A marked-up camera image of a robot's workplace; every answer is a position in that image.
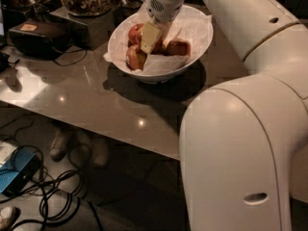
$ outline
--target floor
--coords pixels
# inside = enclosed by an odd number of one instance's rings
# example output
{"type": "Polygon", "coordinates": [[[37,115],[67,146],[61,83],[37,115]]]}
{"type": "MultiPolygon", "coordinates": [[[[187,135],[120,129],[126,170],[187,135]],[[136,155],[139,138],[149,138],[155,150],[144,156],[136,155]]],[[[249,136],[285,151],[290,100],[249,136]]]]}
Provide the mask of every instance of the floor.
{"type": "MultiPolygon", "coordinates": [[[[15,117],[20,117],[1,129],[1,136],[13,135],[19,128],[29,126],[19,130],[16,139],[21,145],[27,145],[25,147],[30,151],[34,151],[33,146],[42,151],[44,165],[50,175],[45,181],[50,180],[51,176],[55,179],[63,172],[76,169],[82,162],[86,162],[78,175],[64,180],[59,185],[61,191],[55,192],[48,199],[49,217],[55,216],[66,206],[67,193],[74,192],[66,215],[48,220],[53,224],[45,230],[189,229],[178,162],[111,139],[105,141],[105,147],[108,147],[108,154],[104,153],[108,158],[105,165],[98,166],[93,158],[97,153],[89,156],[89,149],[76,145],[76,140],[72,140],[75,144],[69,143],[74,149],[69,150],[59,162],[54,162],[49,155],[57,131],[53,120],[16,107],[8,108],[5,104],[0,105],[0,114],[0,127],[15,117]],[[79,201],[77,213],[66,221],[79,201]],[[95,220],[95,215],[98,215],[101,227],[95,220]]],[[[97,139],[85,131],[74,130],[73,133],[73,138],[78,137],[80,144],[89,142],[89,138],[97,139]]],[[[4,199],[7,198],[1,195],[0,201],[4,199]]],[[[41,200],[41,193],[37,190],[2,203],[1,207],[12,204],[20,210],[16,223],[25,219],[42,221],[43,218],[39,215],[41,200]]],[[[14,230],[36,231],[40,228],[41,224],[26,223],[14,230]]]]}

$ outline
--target cable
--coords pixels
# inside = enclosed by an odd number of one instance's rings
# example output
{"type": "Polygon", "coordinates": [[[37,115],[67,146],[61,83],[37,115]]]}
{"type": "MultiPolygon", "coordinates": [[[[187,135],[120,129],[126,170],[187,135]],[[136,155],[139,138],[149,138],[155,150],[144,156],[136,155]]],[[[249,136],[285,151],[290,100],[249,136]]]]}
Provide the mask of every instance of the cable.
{"type": "Polygon", "coordinates": [[[298,14],[298,13],[299,13],[300,7],[303,5],[304,1],[305,0],[299,0],[298,6],[294,11],[295,16],[300,16],[300,14],[298,14]]]}
{"type": "Polygon", "coordinates": [[[55,51],[57,51],[58,53],[62,53],[62,54],[69,54],[69,53],[76,53],[76,52],[80,52],[80,51],[83,51],[83,50],[87,50],[86,48],[80,48],[80,49],[77,49],[77,50],[71,50],[71,51],[60,51],[58,49],[55,49],[55,51]]]}
{"type": "Polygon", "coordinates": [[[53,62],[56,64],[56,65],[59,65],[59,66],[69,66],[69,65],[73,65],[73,64],[78,64],[79,62],[81,62],[87,55],[88,55],[88,50],[87,49],[82,49],[82,50],[84,50],[85,51],[85,55],[81,58],[81,59],[79,59],[79,60],[77,60],[77,61],[75,61],[75,62],[72,62],[72,63],[70,63],[70,64],[60,64],[57,60],[54,60],[53,62]]]}
{"type": "MultiPolygon", "coordinates": [[[[19,120],[21,117],[23,117],[23,116],[16,117],[13,120],[7,122],[6,124],[1,125],[0,129],[3,129],[3,128],[9,126],[10,124],[13,124],[17,120],[19,120]]],[[[4,140],[15,139],[20,130],[25,129],[25,128],[29,128],[33,124],[34,124],[34,122],[31,120],[31,122],[29,124],[27,124],[26,126],[23,126],[23,127],[16,129],[12,136],[6,135],[4,140]]],[[[7,203],[7,202],[9,202],[9,201],[11,201],[11,200],[13,200],[17,197],[20,197],[20,196],[23,196],[23,195],[26,195],[26,194],[34,195],[34,196],[41,196],[41,201],[40,201],[39,206],[38,206],[38,212],[39,212],[42,220],[33,219],[33,218],[24,219],[20,222],[15,223],[14,226],[11,228],[11,230],[14,230],[17,227],[19,227],[23,224],[26,224],[26,223],[36,223],[36,224],[40,225],[40,230],[43,231],[48,226],[50,226],[50,227],[61,226],[61,225],[67,223],[68,221],[70,221],[72,218],[75,217],[75,215],[78,213],[78,210],[80,209],[82,198],[77,197],[74,194],[79,193],[81,191],[81,189],[83,188],[84,177],[81,174],[81,170],[85,167],[85,165],[87,164],[87,162],[90,159],[90,146],[86,143],[78,143],[78,144],[76,144],[76,147],[77,146],[83,146],[88,150],[87,151],[87,155],[88,155],[87,159],[85,160],[85,162],[83,164],[78,166],[76,163],[74,163],[71,160],[71,155],[68,154],[67,157],[68,157],[69,161],[76,167],[76,169],[65,171],[65,172],[61,173],[57,178],[53,178],[50,174],[48,174],[48,170],[44,166],[43,153],[36,146],[27,145],[27,144],[20,145],[13,151],[10,159],[7,161],[8,167],[3,168],[3,169],[0,168],[0,176],[2,174],[5,174],[5,173],[16,172],[17,171],[16,159],[18,157],[18,153],[20,153],[20,151],[22,149],[27,149],[27,150],[30,150],[31,152],[33,152],[34,154],[36,154],[36,156],[38,158],[38,161],[39,161],[38,179],[35,179],[32,175],[24,175],[24,177],[26,177],[26,179],[28,179],[29,182],[32,183],[32,185],[23,189],[22,191],[14,192],[13,195],[9,196],[7,199],[1,200],[0,204],[7,203]],[[75,189],[72,192],[61,191],[60,188],[59,188],[60,184],[63,181],[65,181],[65,180],[67,180],[71,177],[74,177],[74,176],[79,177],[79,182],[78,182],[77,186],[75,187],[75,189]],[[59,192],[66,194],[66,200],[65,200],[63,208],[57,214],[51,216],[50,213],[49,213],[50,206],[49,206],[48,202],[49,202],[49,200],[52,196],[54,196],[55,194],[57,194],[59,192]],[[74,199],[76,199],[76,206],[75,207],[73,207],[74,199]]],[[[91,208],[91,210],[94,214],[94,218],[97,222],[97,226],[98,226],[99,230],[100,231],[103,230],[102,224],[99,220],[99,217],[96,213],[96,210],[94,209],[94,207],[91,203],[88,202],[88,204],[90,205],[90,208],[91,208]]]]}
{"type": "Polygon", "coordinates": [[[88,204],[89,204],[89,206],[90,206],[90,208],[91,208],[91,210],[92,210],[92,212],[93,212],[93,214],[94,214],[94,218],[95,218],[96,223],[97,223],[97,225],[98,225],[99,231],[104,231],[104,228],[103,228],[103,226],[102,226],[102,223],[101,223],[100,220],[99,220],[99,217],[98,217],[98,215],[97,215],[97,212],[96,212],[96,210],[95,210],[93,204],[92,204],[91,202],[88,202],[88,204]]]}

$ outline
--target robotic arm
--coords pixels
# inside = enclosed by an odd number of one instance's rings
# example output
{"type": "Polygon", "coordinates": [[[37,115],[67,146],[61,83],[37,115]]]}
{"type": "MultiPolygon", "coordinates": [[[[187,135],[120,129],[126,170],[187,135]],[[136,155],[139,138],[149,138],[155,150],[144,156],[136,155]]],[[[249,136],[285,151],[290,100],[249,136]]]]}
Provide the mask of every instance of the robotic arm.
{"type": "MultiPolygon", "coordinates": [[[[147,9],[168,23],[183,1],[147,9]]],[[[184,115],[191,228],[291,231],[290,162],[308,142],[308,31],[275,0],[204,2],[251,75],[204,91],[184,115]]]]}

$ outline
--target reflective surface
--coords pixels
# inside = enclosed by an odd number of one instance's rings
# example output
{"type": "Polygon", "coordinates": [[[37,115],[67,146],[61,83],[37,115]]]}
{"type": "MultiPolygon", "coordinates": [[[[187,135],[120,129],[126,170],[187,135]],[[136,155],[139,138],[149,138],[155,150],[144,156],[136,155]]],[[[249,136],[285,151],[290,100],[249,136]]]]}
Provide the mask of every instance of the reflective surface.
{"type": "Polygon", "coordinates": [[[0,76],[0,100],[179,159],[179,128],[191,101],[212,85],[246,75],[218,25],[214,30],[212,45],[199,61],[157,85],[133,79],[106,62],[108,42],[80,62],[84,51],[62,54],[57,59],[62,66],[6,47],[10,61],[20,62],[0,76]]]}

